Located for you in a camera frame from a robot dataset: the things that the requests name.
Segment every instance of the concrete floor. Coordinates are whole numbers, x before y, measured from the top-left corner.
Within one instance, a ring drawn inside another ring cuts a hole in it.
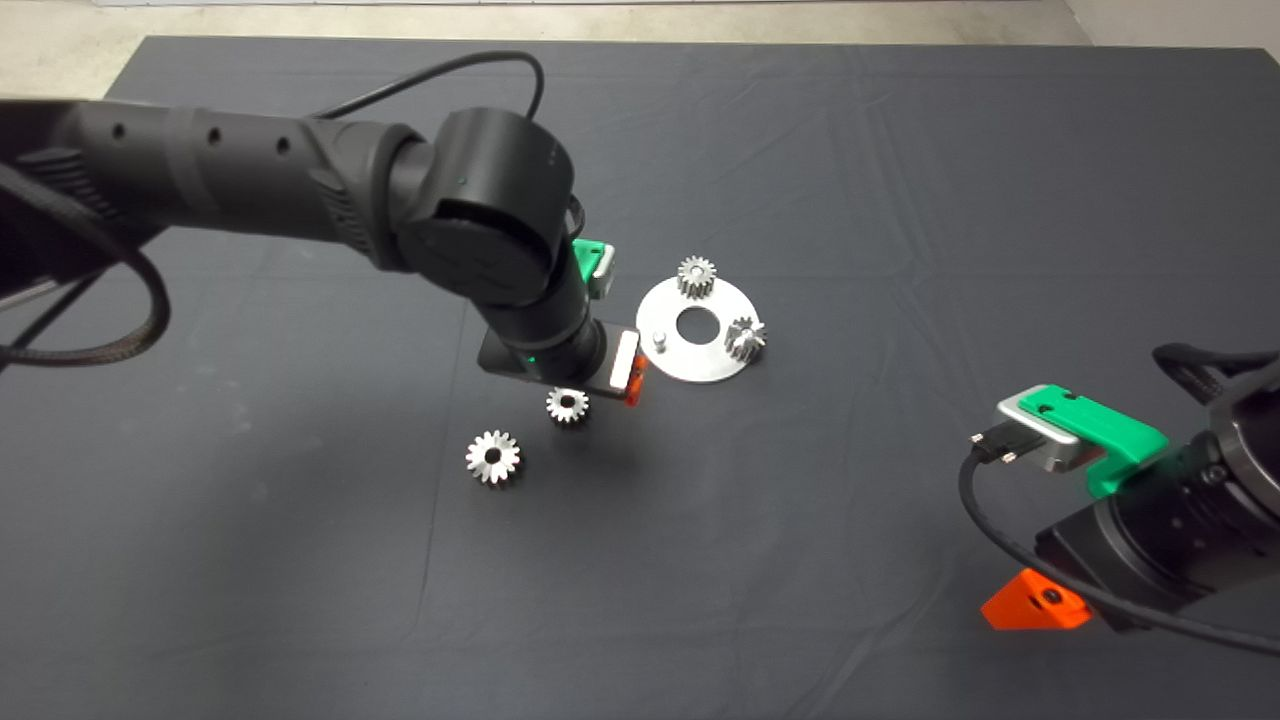
[[[147,35],[997,45],[1096,41],[1267,46],[1280,55],[1280,1],[99,8],[90,0],[0,0],[0,96],[101,96]]]

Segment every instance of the green bracket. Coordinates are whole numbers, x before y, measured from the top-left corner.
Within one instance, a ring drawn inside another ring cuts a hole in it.
[[[577,259],[577,269],[582,272],[582,282],[590,283],[591,274],[604,259],[605,243],[598,240],[579,237],[573,240],[573,258]]]
[[[1106,451],[1106,457],[1085,470],[1093,497],[1114,493],[1125,478],[1169,447],[1169,438],[1156,428],[1064,387],[1044,386],[1019,400],[1018,406]]]

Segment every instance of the gear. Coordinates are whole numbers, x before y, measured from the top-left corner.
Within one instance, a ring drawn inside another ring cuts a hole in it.
[[[716,283],[716,264],[705,258],[692,255],[676,269],[676,284],[685,297],[694,300],[707,297]]]
[[[741,363],[750,363],[764,348],[768,336],[764,323],[754,318],[739,318],[730,323],[724,334],[724,351]]]
[[[591,398],[580,389],[552,388],[547,393],[547,414],[561,425],[576,425],[586,419]]]
[[[467,470],[481,483],[500,487],[520,469],[520,445],[509,433],[490,430],[467,446]]]

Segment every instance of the cable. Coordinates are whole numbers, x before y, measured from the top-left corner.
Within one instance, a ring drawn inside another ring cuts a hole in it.
[[[93,273],[92,275],[73,284],[72,288],[64,292],[58,299],[56,302],[46,307],[45,311],[40,314],[38,318],[32,320],[31,324],[27,325],[26,329],[23,329],[22,333],[17,338],[14,338],[12,343],[9,343],[9,347],[24,348],[29,346],[32,342],[35,342],[36,338],[40,337],[40,333],[49,329],[49,325],[54,324],[54,322],[58,320],[58,318],[60,318],[61,314],[65,313],[68,307],[74,305],[76,301],[79,300],[79,297],[84,295],[84,292],[88,288],[93,287],[93,283],[96,283],[97,279],[101,277],[102,273]],[[8,366],[9,363],[0,361],[0,373],[3,373],[4,369]]]
[[[577,240],[577,236],[582,234],[586,228],[586,209],[582,208],[582,201],[577,199],[572,192],[568,195],[568,218],[573,224],[568,227],[570,241]]]
[[[54,307],[50,307],[41,318],[37,318],[36,323],[28,327],[27,332],[23,332],[23,337],[18,338],[19,342],[0,345],[0,363],[5,365],[38,365],[45,368],[105,365],[108,363],[128,360],[160,340],[165,328],[169,327],[169,293],[165,291],[160,272],[147,260],[146,255],[106,232],[100,224],[101,219],[99,215],[81,202],[28,179],[18,170],[3,163],[0,163],[0,190],[93,243],[114,260],[127,265],[142,279],[151,300],[151,310],[141,325],[133,332],[105,345],[82,350],[31,350],[23,347],[24,343],[20,342],[23,338],[26,338],[26,342],[31,342],[36,334],[44,331],[44,327],[38,327],[35,333],[31,333],[32,328],[38,325],[45,315],[49,315],[58,305],[61,305],[63,300],[67,300],[65,305],[70,306],[70,302],[79,297],[79,293],[88,290],[88,284],[92,284],[91,282],[81,281]],[[56,314],[49,318],[47,323],[51,323],[65,309],[60,307]]]
[[[445,60],[439,65],[431,65],[429,68],[422,68],[420,70],[415,70],[412,73],[402,76],[376,90],[371,90],[364,95],[352,97],[351,100],[347,100],[344,102],[339,102],[326,110],[320,110],[319,113],[314,113],[311,117],[320,118],[324,120],[333,120],[343,115],[349,115],[356,110],[367,108],[374,102],[385,100],[392,95],[403,92],[431,78],[438,78],[443,74],[448,74],[454,70],[460,70],[462,68],[468,68],[471,65],[481,65],[485,63],[508,63],[508,61],[525,63],[534,69],[534,97],[532,100],[529,101],[529,110],[525,111],[525,117],[531,120],[534,119],[534,115],[538,114],[538,106],[543,101],[543,86],[547,83],[547,79],[543,76],[543,64],[538,61],[538,58],[534,58],[529,53],[522,53],[520,50],[492,50],[488,53],[472,53],[471,55],[463,55],[461,58]]]
[[[1171,612],[1165,612],[1146,605],[1128,601],[1097,585],[1080,582],[1079,579],[1068,575],[1062,570],[1059,570],[1053,565],[1042,560],[1030,550],[1019,544],[1018,541],[1005,534],[992,524],[991,519],[987,518],[987,514],[983,512],[982,507],[978,505],[978,497],[974,493],[974,474],[978,470],[978,465],[991,462],[995,459],[996,456],[980,447],[974,447],[969,456],[965,457],[964,462],[960,465],[960,502],[964,503],[965,511],[969,512],[969,518],[972,518],[973,523],[978,525],[978,529],[982,530],[982,533],[987,536],[991,542],[996,543],[996,546],[1000,547],[1000,550],[1004,550],[1010,557],[1083,597],[1092,605],[1130,618],[1139,624],[1160,628],[1180,635],[1208,641],[1211,643],[1234,647],[1236,650],[1247,650],[1251,652],[1280,657],[1280,637],[1263,635],[1247,630],[1225,628],[1211,623],[1203,623],[1201,620],[1180,618]]]

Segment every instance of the connector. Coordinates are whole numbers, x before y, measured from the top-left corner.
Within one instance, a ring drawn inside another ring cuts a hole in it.
[[[1012,462],[1023,455],[1044,445],[1044,436],[1016,420],[1005,420],[998,425],[969,438],[973,446],[984,455],[983,462]]]

